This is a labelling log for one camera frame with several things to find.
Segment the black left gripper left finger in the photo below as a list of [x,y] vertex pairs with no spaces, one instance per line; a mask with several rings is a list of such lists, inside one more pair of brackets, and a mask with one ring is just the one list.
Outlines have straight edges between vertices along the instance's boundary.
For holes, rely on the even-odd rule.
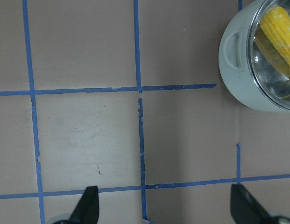
[[79,202],[72,212],[71,224],[96,224],[99,220],[99,191],[97,186],[84,190]]

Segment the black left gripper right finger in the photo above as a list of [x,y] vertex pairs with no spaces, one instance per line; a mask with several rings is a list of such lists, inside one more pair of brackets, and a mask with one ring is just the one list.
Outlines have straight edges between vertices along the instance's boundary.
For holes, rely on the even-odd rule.
[[271,216],[242,184],[232,184],[230,213],[236,224],[276,224]]

